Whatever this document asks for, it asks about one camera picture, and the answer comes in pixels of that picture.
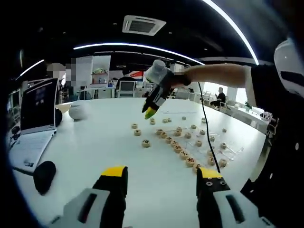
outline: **black cable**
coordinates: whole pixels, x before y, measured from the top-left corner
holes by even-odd
[[[204,108],[204,98],[203,98],[203,92],[201,90],[201,87],[200,87],[200,83],[198,82],[199,84],[199,90],[200,90],[200,96],[201,96],[201,102],[202,102],[202,106],[203,106],[203,112],[204,112],[204,116],[205,116],[205,119],[206,119],[206,127],[207,127],[207,139],[208,139],[208,143],[209,143],[209,146],[210,146],[210,150],[212,152],[212,155],[213,155],[213,158],[214,158],[214,162],[215,162],[215,165],[217,166],[217,169],[218,169],[218,172],[220,173],[220,170],[219,170],[219,164],[218,164],[218,161],[215,157],[215,154],[214,154],[214,151],[212,149],[212,145],[211,145],[211,142],[210,142],[210,138],[209,138],[209,128],[208,128],[208,121],[207,121],[207,117],[206,117],[206,113],[205,113],[205,108]]]

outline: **laptop screen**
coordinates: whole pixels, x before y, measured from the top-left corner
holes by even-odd
[[[38,83],[23,93],[20,128],[22,131],[47,125],[55,126],[55,97],[58,79]]]

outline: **ceiling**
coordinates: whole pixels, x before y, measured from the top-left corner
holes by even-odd
[[[262,0],[213,0],[239,26],[248,39],[257,58],[273,61],[276,46],[287,35],[287,29],[279,17]],[[145,36],[122,33],[125,15],[144,16],[166,21],[155,35]],[[156,57],[153,54],[178,60],[185,64],[196,63],[172,54],[139,47],[90,47],[73,50],[74,47],[108,42],[143,44],[174,51],[191,58],[246,57],[252,58],[246,45],[235,30],[209,5],[202,0],[153,0],[153,1],[108,1],[102,6],[90,5],[90,10],[81,9],[63,12],[61,17],[44,12],[41,20],[24,23],[19,28],[23,33],[20,54],[16,53],[12,78],[44,59],[47,62],[70,63],[71,57],[106,55],[100,51],[138,52],[115,53],[110,69],[126,65],[131,70],[145,69]],[[22,79],[46,75],[45,63],[28,71]]]

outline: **ceiling air vent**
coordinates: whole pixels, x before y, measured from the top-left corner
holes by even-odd
[[[123,32],[154,36],[165,24],[165,21],[153,18],[127,15],[123,20]]]

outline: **laptop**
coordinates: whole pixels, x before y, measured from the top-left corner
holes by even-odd
[[[57,88],[58,79],[51,78],[24,91],[20,137],[9,151],[9,160],[14,169],[33,173],[42,153],[56,133]]]

